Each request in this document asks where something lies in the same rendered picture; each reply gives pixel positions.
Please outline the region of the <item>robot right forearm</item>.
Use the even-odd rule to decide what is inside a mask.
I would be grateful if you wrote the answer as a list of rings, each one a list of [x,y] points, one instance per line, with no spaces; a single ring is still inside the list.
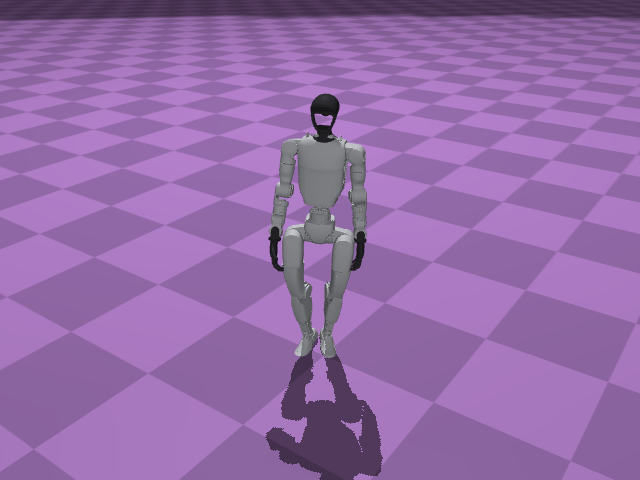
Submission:
[[[278,183],[277,183],[278,185]],[[285,199],[280,199],[277,195],[276,195],[276,191],[277,191],[277,185],[275,187],[275,195],[274,195],[274,202],[273,202],[273,212],[272,212],[272,217],[271,217],[271,227],[269,228],[269,234],[271,235],[271,229],[273,227],[278,227],[279,228],[279,237],[282,236],[283,234],[283,225],[285,223],[285,218],[286,218],[286,211],[287,211],[287,207],[289,205],[289,202],[287,202]],[[275,212],[274,212],[275,211]]]

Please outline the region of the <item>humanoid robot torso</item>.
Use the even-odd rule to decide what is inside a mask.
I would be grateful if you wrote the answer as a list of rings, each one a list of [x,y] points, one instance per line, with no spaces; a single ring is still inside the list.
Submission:
[[[344,189],[347,164],[342,135],[328,138],[331,142],[318,142],[313,136],[302,137],[298,149],[299,189],[306,205],[314,206],[305,219],[304,240],[315,244],[333,243],[335,216],[330,209]],[[338,139],[339,138],[339,139]]]

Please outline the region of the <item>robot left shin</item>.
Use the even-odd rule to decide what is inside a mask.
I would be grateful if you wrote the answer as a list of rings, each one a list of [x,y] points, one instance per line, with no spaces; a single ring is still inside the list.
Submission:
[[[335,322],[337,322],[339,315],[340,315],[340,311],[341,311],[341,307],[342,307],[342,298],[334,298],[332,301],[327,300],[325,298],[324,301],[324,316],[325,316],[325,322],[324,322],[324,329],[323,329],[323,335],[324,337],[326,336],[326,332],[328,332],[328,335],[331,336],[332,331],[333,331],[333,327]]]

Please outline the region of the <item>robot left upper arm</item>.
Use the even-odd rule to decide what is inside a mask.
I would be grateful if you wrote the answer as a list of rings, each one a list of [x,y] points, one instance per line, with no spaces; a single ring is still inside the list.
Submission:
[[[366,174],[366,151],[363,146],[354,143],[346,143],[346,158],[351,163],[350,178],[352,189],[348,192],[351,203],[365,203],[366,194],[363,187]]]

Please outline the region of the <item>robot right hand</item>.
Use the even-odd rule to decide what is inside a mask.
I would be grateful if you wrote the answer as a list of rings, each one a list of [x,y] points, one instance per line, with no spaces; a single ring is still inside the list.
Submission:
[[[278,261],[277,244],[278,244],[278,241],[281,241],[281,238],[279,237],[278,227],[273,227],[271,229],[271,236],[268,239],[270,240],[270,256],[272,258],[272,265],[277,271],[283,271],[284,268],[280,267],[277,262]]]

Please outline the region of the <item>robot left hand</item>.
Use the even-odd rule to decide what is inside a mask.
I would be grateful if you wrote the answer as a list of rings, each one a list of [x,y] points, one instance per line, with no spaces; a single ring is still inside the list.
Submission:
[[[356,258],[352,261],[352,264],[354,264],[351,265],[351,271],[355,271],[361,266],[362,258],[364,256],[364,243],[367,241],[365,233],[363,231],[359,231],[357,233],[357,239],[354,238],[354,241],[357,243],[357,254]]]

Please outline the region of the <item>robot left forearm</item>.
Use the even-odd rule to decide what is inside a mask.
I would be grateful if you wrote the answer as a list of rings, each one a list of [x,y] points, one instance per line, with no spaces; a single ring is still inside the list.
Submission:
[[[352,204],[353,227],[354,227],[353,234],[354,234],[354,237],[356,239],[357,239],[357,233],[359,231],[363,231],[365,233],[365,238],[367,237],[367,232],[365,230],[365,227],[366,227],[366,210],[367,210],[367,192],[366,192],[366,190],[365,190],[365,194],[366,194],[366,202],[365,203]]]

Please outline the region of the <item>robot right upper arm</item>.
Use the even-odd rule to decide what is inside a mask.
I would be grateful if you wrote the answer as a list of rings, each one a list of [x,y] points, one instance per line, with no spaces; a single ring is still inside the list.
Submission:
[[[298,145],[302,138],[288,139],[281,147],[281,158],[279,175],[280,181],[277,185],[276,195],[278,197],[290,198],[294,192],[294,185],[291,184],[294,174]]]

